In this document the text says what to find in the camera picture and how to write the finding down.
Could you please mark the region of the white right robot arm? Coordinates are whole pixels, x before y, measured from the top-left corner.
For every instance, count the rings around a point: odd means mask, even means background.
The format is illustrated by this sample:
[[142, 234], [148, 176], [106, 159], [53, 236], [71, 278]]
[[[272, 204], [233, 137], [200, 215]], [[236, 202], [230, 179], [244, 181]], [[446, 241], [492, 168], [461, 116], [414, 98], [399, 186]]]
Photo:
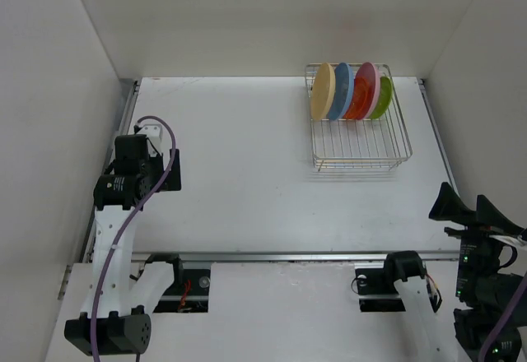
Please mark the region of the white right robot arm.
[[484, 195], [467, 207], [449, 183], [429, 211], [459, 242], [451, 297], [438, 291], [413, 250], [386, 256], [381, 280], [402, 300], [421, 361], [517, 361], [526, 326], [526, 276], [507, 273], [526, 247], [526, 229]]

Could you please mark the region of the pink plate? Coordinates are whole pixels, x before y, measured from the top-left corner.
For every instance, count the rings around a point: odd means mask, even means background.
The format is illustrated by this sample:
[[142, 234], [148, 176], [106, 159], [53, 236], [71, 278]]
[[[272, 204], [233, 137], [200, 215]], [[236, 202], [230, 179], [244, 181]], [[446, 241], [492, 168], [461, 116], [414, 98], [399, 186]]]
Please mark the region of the pink plate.
[[365, 62], [359, 67], [355, 78], [356, 77], [365, 77], [371, 84], [369, 105], [367, 107], [367, 112], [362, 119], [369, 118], [376, 107], [380, 93], [380, 73], [373, 63]]

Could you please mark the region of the blue plate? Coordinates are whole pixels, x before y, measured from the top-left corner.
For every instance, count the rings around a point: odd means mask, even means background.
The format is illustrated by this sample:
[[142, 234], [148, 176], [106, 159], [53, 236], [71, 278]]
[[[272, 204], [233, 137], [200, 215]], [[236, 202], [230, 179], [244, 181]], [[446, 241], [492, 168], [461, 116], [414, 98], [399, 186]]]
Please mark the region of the blue plate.
[[351, 102], [354, 90], [354, 77], [351, 66], [348, 63], [340, 63], [334, 69], [335, 90], [333, 103], [327, 114], [330, 121], [343, 118]]

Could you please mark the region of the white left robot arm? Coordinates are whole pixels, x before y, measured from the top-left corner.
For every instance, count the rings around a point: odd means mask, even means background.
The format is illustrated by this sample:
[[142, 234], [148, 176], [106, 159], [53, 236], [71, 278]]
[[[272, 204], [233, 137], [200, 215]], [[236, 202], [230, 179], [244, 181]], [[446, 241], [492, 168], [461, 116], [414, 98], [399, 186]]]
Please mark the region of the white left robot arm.
[[93, 195], [96, 237], [92, 279], [78, 318], [66, 321], [65, 338], [98, 361], [108, 355], [142, 355], [152, 335], [151, 315], [164, 292], [184, 284], [169, 262], [148, 263], [130, 277], [137, 217], [160, 191], [181, 188], [179, 152], [161, 152], [162, 130], [148, 124], [114, 140], [114, 160], [99, 177]]

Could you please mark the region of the beige plate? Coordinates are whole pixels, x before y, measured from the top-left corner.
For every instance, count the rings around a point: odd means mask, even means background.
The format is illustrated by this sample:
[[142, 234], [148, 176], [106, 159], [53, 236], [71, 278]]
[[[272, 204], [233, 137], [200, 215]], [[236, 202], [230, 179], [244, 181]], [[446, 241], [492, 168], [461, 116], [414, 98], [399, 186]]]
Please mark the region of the beige plate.
[[336, 77], [330, 63], [321, 63], [312, 84], [310, 115], [314, 121], [326, 118], [335, 92]]

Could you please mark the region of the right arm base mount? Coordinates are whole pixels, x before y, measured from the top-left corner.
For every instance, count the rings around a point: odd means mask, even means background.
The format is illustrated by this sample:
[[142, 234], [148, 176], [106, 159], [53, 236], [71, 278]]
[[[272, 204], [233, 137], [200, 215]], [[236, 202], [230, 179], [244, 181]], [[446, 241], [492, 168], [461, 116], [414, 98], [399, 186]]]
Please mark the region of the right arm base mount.
[[362, 313], [404, 312], [405, 307], [394, 284], [385, 278], [382, 267], [356, 267], [352, 291], [359, 296]]

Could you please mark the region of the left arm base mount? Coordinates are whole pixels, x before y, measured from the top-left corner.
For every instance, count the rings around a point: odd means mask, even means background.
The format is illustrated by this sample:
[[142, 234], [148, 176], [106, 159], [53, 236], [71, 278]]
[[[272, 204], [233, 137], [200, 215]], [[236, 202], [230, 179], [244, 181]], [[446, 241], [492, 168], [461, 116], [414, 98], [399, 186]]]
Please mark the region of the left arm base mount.
[[138, 281], [147, 264], [164, 262], [174, 271], [174, 282], [164, 292], [154, 313], [207, 313], [211, 285], [211, 269], [183, 263], [178, 254], [151, 254], [129, 275], [132, 284]]

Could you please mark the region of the orange translucent plate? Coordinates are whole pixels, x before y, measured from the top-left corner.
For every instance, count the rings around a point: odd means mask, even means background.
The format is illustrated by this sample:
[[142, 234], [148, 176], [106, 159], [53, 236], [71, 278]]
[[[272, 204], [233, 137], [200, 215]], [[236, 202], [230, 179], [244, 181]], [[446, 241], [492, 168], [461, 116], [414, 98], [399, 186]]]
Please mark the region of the orange translucent plate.
[[344, 119], [359, 120], [364, 117], [370, 101], [371, 84], [365, 77], [356, 77], [351, 103]]

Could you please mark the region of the green plate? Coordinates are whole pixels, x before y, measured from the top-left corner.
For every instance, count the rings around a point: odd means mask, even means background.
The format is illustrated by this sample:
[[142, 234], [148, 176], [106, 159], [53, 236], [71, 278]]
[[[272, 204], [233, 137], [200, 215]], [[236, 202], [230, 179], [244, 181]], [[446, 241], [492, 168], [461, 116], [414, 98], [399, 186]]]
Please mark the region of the green plate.
[[369, 119], [378, 119], [385, 114], [392, 100], [394, 86], [389, 77], [380, 78], [380, 93], [378, 96], [375, 109], [372, 111]]

